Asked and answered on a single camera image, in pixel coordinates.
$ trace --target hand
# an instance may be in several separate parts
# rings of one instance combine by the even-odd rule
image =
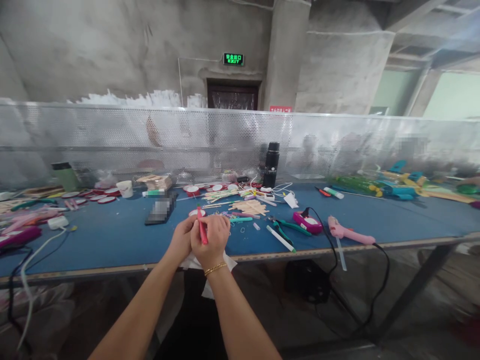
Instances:
[[[180,263],[185,260],[192,251],[192,246],[190,245],[190,231],[192,230],[196,218],[197,215],[192,215],[186,218],[178,223],[173,232],[170,246],[166,251],[165,257],[172,259],[177,266],[180,265]]]
[[[224,251],[230,234],[230,220],[221,215],[202,217],[206,226],[208,244],[203,245],[200,238],[200,224],[195,220],[190,232],[191,249],[203,270],[208,270],[224,261]]]

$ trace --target metal partition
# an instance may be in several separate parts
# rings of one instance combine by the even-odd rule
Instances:
[[[0,104],[0,188],[44,185],[50,164],[63,161],[88,185],[97,170],[121,179],[157,171],[213,181],[225,170],[261,167],[273,141],[280,142],[279,176],[291,181],[398,160],[428,176],[452,168],[467,176],[480,165],[477,121],[9,102]]]

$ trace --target phone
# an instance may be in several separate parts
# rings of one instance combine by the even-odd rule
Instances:
[[[145,220],[145,225],[165,224],[175,209],[178,195],[176,191],[168,192],[164,197],[155,201],[152,211]]]

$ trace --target white tissue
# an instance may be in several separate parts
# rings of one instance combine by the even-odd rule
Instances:
[[[230,256],[228,256],[225,253],[225,251],[223,252],[223,261],[225,261],[226,266],[228,267],[230,272],[232,272],[232,269],[235,266],[237,266],[237,262],[232,260],[232,258],[230,258]],[[197,258],[195,257],[193,252],[191,252],[190,255],[188,255],[186,257],[185,260],[183,260],[183,262],[180,264],[180,267],[185,269],[185,270],[186,269],[200,269],[200,270],[202,270],[202,266],[200,265],[199,261],[197,260]],[[204,298],[215,299],[214,298],[214,293],[212,291],[212,288],[210,287],[210,284],[209,284],[208,280],[205,283],[205,287],[203,288],[203,292],[201,293],[201,295]]]
[[[291,207],[292,209],[295,209],[295,208],[298,208],[298,207],[299,207],[299,206],[297,205],[299,202],[297,201],[297,199],[295,198],[295,196],[294,196],[292,193],[289,193],[289,194],[288,194],[287,196],[285,196],[283,199],[286,201],[286,203],[287,203],[288,205],[290,205],[290,207]]]

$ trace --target white cup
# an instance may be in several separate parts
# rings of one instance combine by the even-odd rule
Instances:
[[[116,183],[116,187],[120,190],[122,198],[131,198],[134,195],[134,189],[132,188],[132,181],[121,181]]]

